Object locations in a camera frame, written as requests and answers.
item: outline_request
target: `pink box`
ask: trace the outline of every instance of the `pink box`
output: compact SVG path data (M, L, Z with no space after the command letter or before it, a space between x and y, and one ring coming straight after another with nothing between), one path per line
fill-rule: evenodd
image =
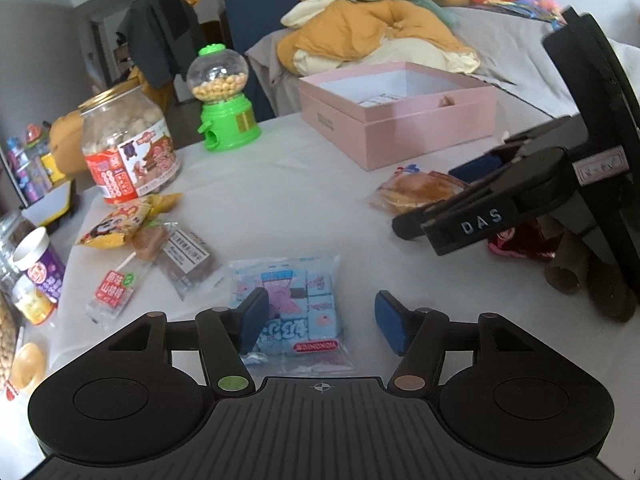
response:
M494 87L415 63L333 70L298 89L303 119L367 171L495 129Z

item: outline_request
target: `white tablecloth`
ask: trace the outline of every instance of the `white tablecloth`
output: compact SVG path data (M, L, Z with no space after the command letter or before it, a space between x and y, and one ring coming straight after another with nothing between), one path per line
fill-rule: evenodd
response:
M515 133L542 119L527 105L504 95L497 132ZM373 300L380 289L388 289L409 308L432 306L452 320L476 321L487 311L503 314L609 389L616 419L600 458L624 478L638 477L638 316L625 325L603 319L585 293L567 297L550 288L540 264L495 256L484 243L438 257L426 240L398 239L391 231L390 217L366 202L393 167L370 173L361 170L297 115L261 126L257 141L234 152L207 153L199 144L181 150L182 174L168 192L184 193L177 213L188 227L228 260L340 254L337 302L346 345L360 375L386 381L399 362L374 320ZM427 171L447 171L495 143L495 139L478 140L415 162ZM97 197L81 233L108 211ZM127 250L84 247L71 251L58 327L49 341L53 369L107 335L89 321L84 306L104 273L127 254ZM122 313L118 327L151 310L165 311L170 320L192 319L201 308L227 304L229 293L226 280L198 304L183 303L155 269ZM444 378L469 364L466 358L447 357ZM174 355L174 365L203 383L194 352Z

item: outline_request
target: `dark jacket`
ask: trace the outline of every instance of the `dark jacket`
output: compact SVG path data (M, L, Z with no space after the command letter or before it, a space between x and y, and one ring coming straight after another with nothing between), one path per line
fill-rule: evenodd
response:
M159 89L180 74L206 40L193 8L183 0L135 0L117 30L151 86Z

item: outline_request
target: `blue gripper pad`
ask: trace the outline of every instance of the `blue gripper pad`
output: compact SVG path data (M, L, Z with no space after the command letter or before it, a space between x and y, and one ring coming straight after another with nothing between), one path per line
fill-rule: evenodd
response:
M256 288L238 306L236 311L242 312L238 330L238 353L249 353L269 319L269 295L263 288Z
M407 326L410 311L386 290L376 294L374 310L386 342L396 354L404 355L411 344Z
M454 168L449 171L449 174L462 182L472 184L476 180L486 177L488 174L493 173L501 167L502 160L500 157L487 153L462 164L462 166Z

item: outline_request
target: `toy gumball machine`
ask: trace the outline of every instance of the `toy gumball machine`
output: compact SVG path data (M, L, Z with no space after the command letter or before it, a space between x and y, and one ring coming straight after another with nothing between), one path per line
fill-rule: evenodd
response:
M191 63L187 86L204 103L198 131L207 150L232 150L260 136L251 101L242 93L248 77L244 58L221 43L202 48Z

